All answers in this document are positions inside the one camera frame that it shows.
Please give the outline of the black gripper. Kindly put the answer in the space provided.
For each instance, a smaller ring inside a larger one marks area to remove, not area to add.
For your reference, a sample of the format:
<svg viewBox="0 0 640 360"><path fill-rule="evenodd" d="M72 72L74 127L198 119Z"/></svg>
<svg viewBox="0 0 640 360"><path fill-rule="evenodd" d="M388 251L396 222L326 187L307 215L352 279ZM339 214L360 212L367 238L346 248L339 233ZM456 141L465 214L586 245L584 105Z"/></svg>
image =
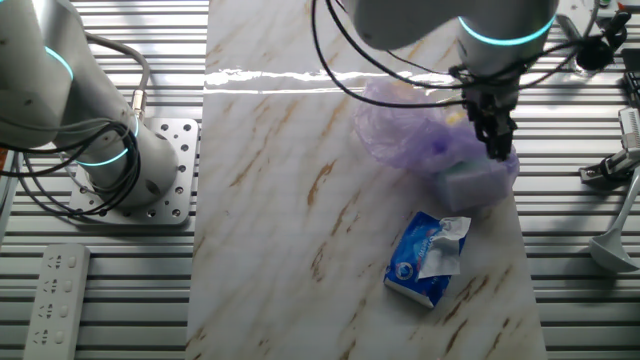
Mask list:
<svg viewBox="0 0 640 360"><path fill-rule="evenodd" d="M518 96L519 86L515 81L475 85L462 90L470 121L491 118L499 126L496 136L483 123L474 123L476 137L485 145L491 159L505 161L510 156L513 133L516 130L516 123L510 115L516 107Z"/></svg>

